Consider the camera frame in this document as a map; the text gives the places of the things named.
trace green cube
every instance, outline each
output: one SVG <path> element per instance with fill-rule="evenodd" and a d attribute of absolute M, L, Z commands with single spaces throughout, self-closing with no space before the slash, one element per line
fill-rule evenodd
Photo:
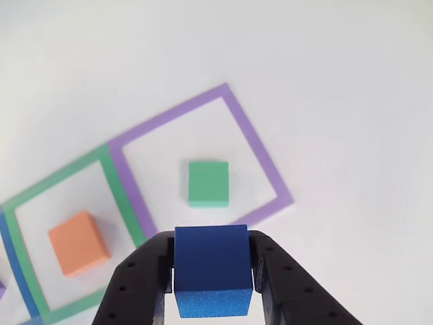
<path fill-rule="evenodd" d="M 189 205 L 202 208 L 229 206 L 228 162 L 189 163 Z"/>

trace green square outline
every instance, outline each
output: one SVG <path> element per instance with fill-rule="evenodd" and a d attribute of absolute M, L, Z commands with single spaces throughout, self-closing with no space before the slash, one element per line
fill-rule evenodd
<path fill-rule="evenodd" d="M 15 210 L 35 196 L 38 196 L 49 188 L 57 185 L 61 181 L 64 181 L 68 177 L 78 173 L 97 161 L 99 161 L 102 165 L 104 175 L 116 201 L 117 207 L 120 210 L 123 221 L 128 229 L 129 234 L 131 235 L 133 243 L 135 247 L 139 247 L 147 240 L 147 238 L 145 237 L 143 229 L 138 222 L 137 216 L 135 215 L 129 198 L 120 181 L 110 154 L 110 147 L 107 144 L 92 150 L 90 153 L 80 157 L 76 161 L 70 163 L 69 165 L 65 166 L 39 183 L 31 186 L 17 196 L 14 196 L 3 204 L 3 211 L 6 217 L 7 227 L 9 228 L 12 243 L 14 245 L 18 261 L 20 262 L 20 267 L 24 274 L 24 278 L 26 279 L 31 295 L 35 300 L 35 304 L 39 310 L 39 313 L 46 325 L 59 322 L 64 318 L 68 318 L 90 307 L 93 307 L 94 305 L 97 305 L 101 302 L 106 291 L 106 287 L 59 309 L 53 311 L 50 310 L 39 285 L 39 281 L 37 280 L 30 258 L 27 254 L 26 245 L 21 235 Z"/>

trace purple tape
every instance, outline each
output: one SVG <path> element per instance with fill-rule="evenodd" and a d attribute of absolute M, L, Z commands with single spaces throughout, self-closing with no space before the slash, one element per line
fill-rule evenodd
<path fill-rule="evenodd" d="M 275 192 L 277 193 L 277 198 L 251 211 L 247 215 L 244 215 L 240 219 L 233 222 L 233 224 L 248 224 L 253 225 L 270 217 L 274 213 L 282 210 L 288 205 L 293 203 L 292 195 L 290 194 L 287 186 L 285 185 L 281 175 L 279 174 L 277 168 L 275 167 L 271 157 L 266 151 L 263 143 L 254 130 L 251 122 L 248 120 L 245 112 L 242 110 L 239 102 L 236 100 L 234 94 L 231 92 L 228 84 L 223 84 L 214 89 L 203 93 L 183 104 L 180 104 L 171 110 L 168 110 L 150 120 L 137 125 L 131 130 L 119 135 L 115 139 L 108 142 L 111 149 L 111 155 L 114 164 L 117 168 L 119 178 L 125 188 L 129 200 L 133 206 L 135 214 L 140 222 L 141 227 L 145 235 L 150 238 L 154 234 L 158 233 L 158 229 L 152 219 L 150 211 L 145 203 L 143 196 L 139 190 L 137 182 L 133 176 L 132 170 L 130 169 L 128 162 L 123 154 L 122 147 L 129 142 L 137 139 L 149 133 L 150 131 L 160 127 L 166 123 L 173 121 L 174 119 L 195 110 L 211 102 L 217 98 L 223 98 L 226 105 L 229 107 L 231 114 L 233 115 L 236 123 L 239 125 L 242 133 L 247 139 L 252 151 L 256 155 L 260 165 L 266 173 L 271 185 L 273 186 Z"/>
<path fill-rule="evenodd" d="M 3 285 L 3 283 L 0 282 L 0 300 L 2 298 L 2 296 L 5 294 L 6 288 Z"/>

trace orange cube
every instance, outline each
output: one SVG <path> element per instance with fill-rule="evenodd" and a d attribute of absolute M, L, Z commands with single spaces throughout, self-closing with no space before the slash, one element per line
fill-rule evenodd
<path fill-rule="evenodd" d="M 77 276 L 110 259 L 94 218 L 86 211 L 48 231 L 65 276 Z"/>

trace foam cube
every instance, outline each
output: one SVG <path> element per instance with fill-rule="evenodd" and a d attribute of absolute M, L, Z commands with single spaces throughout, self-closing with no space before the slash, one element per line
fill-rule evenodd
<path fill-rule="evenodd" d="M 65 276 L 77 276 L 108 259 L 104 239 L 94 218 L 83 211 L 48 231 Z"/>
<path fill-rule="evenodd" d="M 0 282 L 0 300 L 2 296 L 5 294 L 6 287 L 3 285 L 3 283 Z"/>
<path fill-rule="evenodd" d="M 246 225 L 176 228 L 175 296 L 182 318 L 245 316 L 251 295 Z"/>
<path fill-rule="evenodd" d="M 229 205 L 229 163 L 191 161 L 189 163 L 189 205 L 227 207 Z"/>

